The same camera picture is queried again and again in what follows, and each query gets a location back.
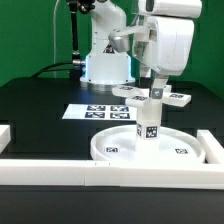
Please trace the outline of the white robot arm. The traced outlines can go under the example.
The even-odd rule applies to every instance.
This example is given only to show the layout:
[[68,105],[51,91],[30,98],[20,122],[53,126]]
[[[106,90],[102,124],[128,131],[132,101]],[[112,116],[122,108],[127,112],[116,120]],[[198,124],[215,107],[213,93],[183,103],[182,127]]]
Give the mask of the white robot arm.
[[97,0],[92,12],[92,49],[86,56],[83,87],[105,91],[127,85],[131,59],[141,62],[140,86],[160,99],[171,75],[186,67],[192,43],[193,19],[201,12],[197,0],[136,0],[136,17],[128,25],[126,14],[111,0]]

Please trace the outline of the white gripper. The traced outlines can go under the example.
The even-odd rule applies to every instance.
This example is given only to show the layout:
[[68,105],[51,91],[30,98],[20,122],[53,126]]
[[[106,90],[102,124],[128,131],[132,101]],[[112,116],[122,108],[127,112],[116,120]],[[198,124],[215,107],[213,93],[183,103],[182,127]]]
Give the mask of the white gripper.
[[132,54],[142,62],[139,78],[141,88],[150,86],[151,69],[160,74],[154,76],[150,89],[150,97],[160,100],[168,81],[166,75],[179,76],[186,67],[194,23],[189,19],[149,16],[143,27],[145,33],[134,34]]

